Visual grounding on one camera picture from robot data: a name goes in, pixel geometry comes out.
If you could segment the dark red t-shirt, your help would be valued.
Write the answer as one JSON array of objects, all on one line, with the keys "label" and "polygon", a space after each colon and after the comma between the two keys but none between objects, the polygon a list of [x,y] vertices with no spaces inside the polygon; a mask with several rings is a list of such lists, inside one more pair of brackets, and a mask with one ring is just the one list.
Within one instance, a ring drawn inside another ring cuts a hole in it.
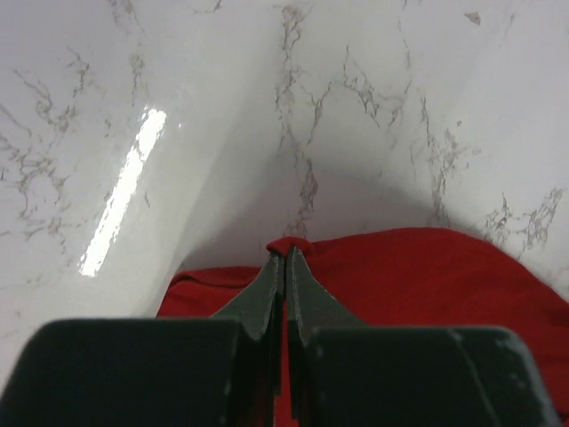
[{"label": "dark red t-shirt", "polygon": [[[303,253],[315,279],[373,327],[496,326],[516,334],[533,355],[555,407],[568,423],[568,305],[522,264],[460,232],[410,228],[308,242],[280,238],[268,245],[284,258],[281,391],[275,421],[292,426],[286,308],[286,259]],[[208,318],[259,274],[254,267],[182,271],[159,308],[161,319]]]}]

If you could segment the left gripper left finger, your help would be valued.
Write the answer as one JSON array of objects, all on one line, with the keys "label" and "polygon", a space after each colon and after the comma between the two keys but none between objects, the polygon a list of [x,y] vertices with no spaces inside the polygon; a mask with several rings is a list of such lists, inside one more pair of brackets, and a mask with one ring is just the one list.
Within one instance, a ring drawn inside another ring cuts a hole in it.
[{"label": "left gripper left finger", "polygon": [[270,426],[281,391],[285,260],[208,318],[65,319],[24,347],[4,426]]}]

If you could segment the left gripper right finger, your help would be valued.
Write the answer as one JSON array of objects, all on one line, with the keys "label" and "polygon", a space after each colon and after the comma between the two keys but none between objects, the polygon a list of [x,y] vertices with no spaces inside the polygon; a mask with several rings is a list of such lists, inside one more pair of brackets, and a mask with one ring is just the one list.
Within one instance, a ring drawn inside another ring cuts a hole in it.
[{"label": "left gripper right finger", "polygon": [[301,426],[559,426],[532,353],[496,326],[373,327],[286,259],[292,416]]}]

